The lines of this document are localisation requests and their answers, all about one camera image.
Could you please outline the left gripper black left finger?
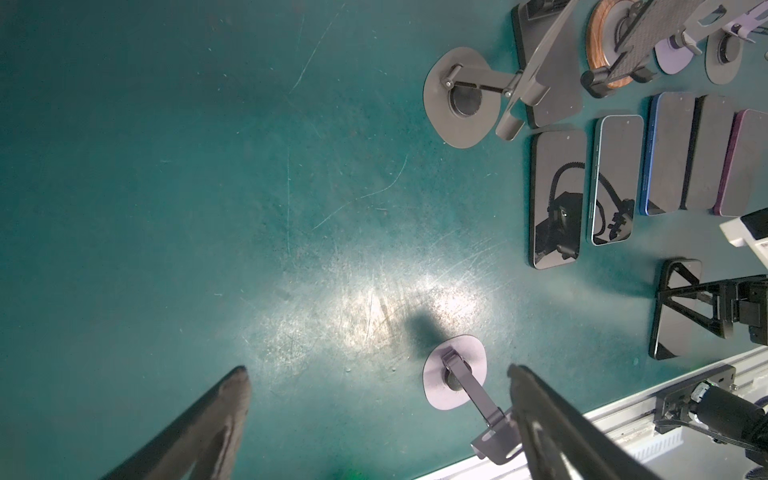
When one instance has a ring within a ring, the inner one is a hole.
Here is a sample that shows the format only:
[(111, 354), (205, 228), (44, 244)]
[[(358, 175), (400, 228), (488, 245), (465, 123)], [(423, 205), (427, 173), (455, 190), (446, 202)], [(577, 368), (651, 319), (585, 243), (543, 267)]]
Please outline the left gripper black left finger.
[(237, 366), (106, 479), (228, 479), (251, 401), (248, 370)]

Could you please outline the phone from grey stand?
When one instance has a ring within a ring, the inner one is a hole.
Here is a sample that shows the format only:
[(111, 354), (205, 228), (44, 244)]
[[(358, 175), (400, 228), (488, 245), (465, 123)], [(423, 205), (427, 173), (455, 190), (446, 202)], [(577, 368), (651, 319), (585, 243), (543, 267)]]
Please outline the phone from grey stand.
[(735, 115), (734, 101), (709, 94), (696, 100), (681, 198), (688, 211), (709, 211), (717, 199)]

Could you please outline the dark phone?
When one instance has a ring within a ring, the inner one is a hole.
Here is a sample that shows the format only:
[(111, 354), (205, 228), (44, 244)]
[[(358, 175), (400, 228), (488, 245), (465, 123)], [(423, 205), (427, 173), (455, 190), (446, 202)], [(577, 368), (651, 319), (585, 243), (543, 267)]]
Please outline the dark phone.
[(531, 143), (529, 257), (537, 270), (580, 254), (587, 139), (584, 131), (538, 133)]

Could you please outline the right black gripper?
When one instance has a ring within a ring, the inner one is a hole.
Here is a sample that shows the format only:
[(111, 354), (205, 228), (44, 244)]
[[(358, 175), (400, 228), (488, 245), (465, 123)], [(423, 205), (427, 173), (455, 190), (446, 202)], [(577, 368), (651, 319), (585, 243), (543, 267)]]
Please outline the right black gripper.
[(733, 334), (736, 323), (748, 327), (750, 341), (767, 345), (767, 276), (755, 275), (695, 283), (657, 292), (656, 301), (687, 316), (697, 326), (723, 339)]

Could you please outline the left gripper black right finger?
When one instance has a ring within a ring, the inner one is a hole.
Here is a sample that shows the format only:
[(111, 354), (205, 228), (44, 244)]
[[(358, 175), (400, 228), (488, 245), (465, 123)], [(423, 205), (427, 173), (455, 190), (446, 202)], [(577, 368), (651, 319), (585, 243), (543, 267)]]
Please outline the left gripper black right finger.
[(526, 366), (508, 369), (513, 419), (533, 479), (655, 479)]

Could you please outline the wooden round base phone stand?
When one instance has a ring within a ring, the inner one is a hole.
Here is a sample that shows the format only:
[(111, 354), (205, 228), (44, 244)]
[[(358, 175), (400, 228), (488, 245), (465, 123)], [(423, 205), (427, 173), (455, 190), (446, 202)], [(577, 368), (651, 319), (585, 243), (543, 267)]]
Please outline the wooden round base phone stand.
[(678, 33), (701, 5), (700, 1), (600, 1), (587, 27), (589, 69), (581, 84), (594, 98), (605, 98), (632, 82), (647, 83), (655, 73), (647, 68), (655, 45)]

